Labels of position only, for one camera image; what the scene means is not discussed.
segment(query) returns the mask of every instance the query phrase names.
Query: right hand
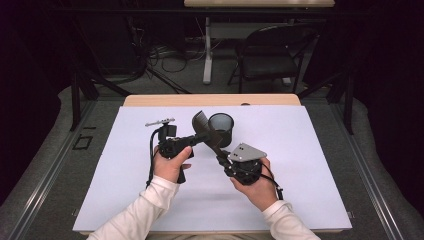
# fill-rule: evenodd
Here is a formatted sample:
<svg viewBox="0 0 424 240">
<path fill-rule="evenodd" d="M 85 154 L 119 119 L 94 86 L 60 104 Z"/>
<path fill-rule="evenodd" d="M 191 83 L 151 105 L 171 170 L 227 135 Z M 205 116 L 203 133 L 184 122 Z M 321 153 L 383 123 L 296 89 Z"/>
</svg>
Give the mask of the right hand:
<svg viewBox="0 0 424 240">
<path fill-rule="evenodd" d="M 260 161 L 263 165 L 271 169 L 271 163 L 267 158 L 261 158 Z M 271 173 L 266 167 L 262 167 L 262 174 L 271 177 Z M 259 208 L 261 212 L 265 211 L 265 209 L 278 200 L 274 184 L 266 178 L 260 177 L 258 181 L 249 186 L 242 185 L 233 177 L 230 180 L 234 184 L 234 187 L 246 195 L 250 202 Z"/>
</svg>

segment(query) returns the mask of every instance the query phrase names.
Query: table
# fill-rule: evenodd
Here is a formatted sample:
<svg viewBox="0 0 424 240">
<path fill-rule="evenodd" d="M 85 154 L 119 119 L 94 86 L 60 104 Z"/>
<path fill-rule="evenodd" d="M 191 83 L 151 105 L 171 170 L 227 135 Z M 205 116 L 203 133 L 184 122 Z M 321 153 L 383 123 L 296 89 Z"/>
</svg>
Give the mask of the table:
<svg viewBox="0 0 424 240">
<path fill-rule="evenodd" d="M 146 122 L 175 117 L 173 124 L 178 127 L 177 136 L 182 137 L 193 132 L 190 120 L 198 109 L 203 109 L 207 116 L 222 111 L 234 118 L 233 142 L 229 148 L 250 136 L 246 143 L 266 149 L 268 156 L 274 159 L 284 156 L 273 161 L 274 175 L 277 182 L 282 182 L 280 185 L 285 189 L 286 199 L 293 200 L 296 213 L 312 230 L 341 231 L 352 227 L 312 123 L 296 95 L 200 94 L 132 95 L 126 98 L 73 230 L 90 232 L 97 229 L 131 203 L 144 188 L 149 161 L 140 159 L 148 159 L 148 139 L 154 130 L 154 127 L 146 128 Z M 206 145 L 194 147 L 194 158 L 190 162 L 193 166 L 190 172 L 186 172 L 187 182 L 180 187 L 167 215 L 152 226 L 152 232 L 267 231 L 268 226 L 260 212 L 234 190 Z"/>
<path fill-rule="evenodd" d="M 247 8 L 328 8 L 334 6 L 334 0 L 184 0 L 186 7 L 216 8 L 216 7 L 247 7 Z M 206 59 L 203 73 L 203 83 L 211 83 L 212 74 L 212 52 L 211 38 L 245 38 L 255 29 L 266 27 L 266 24 L 236 24 L 221 23 L 217 26 L 217 31 L 212 32 L 213 25 L 209 17 L 206 17 L 205 38 L 206 38 Z"/>
</svg>

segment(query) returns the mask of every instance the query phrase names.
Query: hand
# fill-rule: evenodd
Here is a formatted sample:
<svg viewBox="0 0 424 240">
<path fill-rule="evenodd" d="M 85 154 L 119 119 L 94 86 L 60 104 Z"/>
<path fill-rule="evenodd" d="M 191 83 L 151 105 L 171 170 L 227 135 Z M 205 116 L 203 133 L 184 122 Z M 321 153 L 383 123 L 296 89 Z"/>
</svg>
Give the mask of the hand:
<svg viewBox="0 0 424 240">
<path fill-rule="evenodd" d="M 261 158 L 260 161 L 263 165 L 271 169 L 271 163 L 267 158 Z M 262 167 L 262 174 L 271 177 L 271 173 L 266 167 Z M 265 209 L 277 201 L 275 186 L 266 178 L 261 177 L 258 181 L 249 186 L 242 185 L 233 177 L 230 178 L 230 180 L 234 184 L 234 187 L 246 195 L 250 202 L 259 208 L 261 212 L 265 211 Z"/>
<path fill-rule="evenodd" d="M 177 156 L 172 159 L 162 157 L 158 151 L 158 147 L 155 147 L 156 155 L 154 158 L 154 174 L 158 177 L 166 179 L 170 182 L 177 183 L 178 175 L 180 174 L 180 167 L 183 169 L 191 167 L 191 164 L 183 164 L 185 160 L 190 156 L 192 148 L 190 146 L 185 147 Z"/>
</svg>

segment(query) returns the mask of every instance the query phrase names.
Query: left hand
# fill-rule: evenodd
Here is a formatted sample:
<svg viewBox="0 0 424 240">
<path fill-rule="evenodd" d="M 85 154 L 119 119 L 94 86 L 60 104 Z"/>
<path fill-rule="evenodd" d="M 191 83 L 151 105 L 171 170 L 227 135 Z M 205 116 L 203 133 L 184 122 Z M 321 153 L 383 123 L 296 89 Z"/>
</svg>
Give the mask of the left hand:
<svg viewBox="0 0 424 240">
<path fill-rule="evenodd" d="M 157 146 L 154 151 L 156 152 L 154 158 L 154 174 L 158 177 L 177 183 L 178 175 L 180 174 L 180 167 L 183 166 L 183 169 L 191 167 L 191 164 L 183 164 L 191 154 L 192 148 L 190 146 L 185 147 L 172 159 L 162 157 Z"/>
</svg>

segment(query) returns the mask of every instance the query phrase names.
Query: chair leg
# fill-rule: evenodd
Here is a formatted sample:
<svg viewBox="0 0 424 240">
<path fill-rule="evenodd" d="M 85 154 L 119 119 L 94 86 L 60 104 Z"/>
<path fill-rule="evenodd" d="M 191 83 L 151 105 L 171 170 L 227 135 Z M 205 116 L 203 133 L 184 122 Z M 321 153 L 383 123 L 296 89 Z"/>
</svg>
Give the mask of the chair leg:
<svg viewBox="0 0 424 240">
<path fill-rule="evenodd" d="M 302 63 L 303 63 L 303 53 L 299 54 L 299 63 L 297 64 L 297 74 L 296 74 L 296 78 L 294 79 L 292 93 L 296 93 L 297 82 L 299 81 L 300 70 L 302 69 Z"/>
<path fill-rule="evenodd" d="M 230 79 L 228 79 L 227 85 L 230 85 L 231 82 L 233 81 L 234 75 L 236 74 L 236 71 L 238 69 L 238 63 L 236 64 L 236 67 L 234 68 L 233 72 L 231 73 L 231 77 Z"/>
<path fill-rule="evenodd" d="M 240 66 L 240 74 L 239 74 L 239 93 L 242 93 L 242 84 L 243 84 L 243 74 L 242 74 L 242 66 Z"/>
</svg>

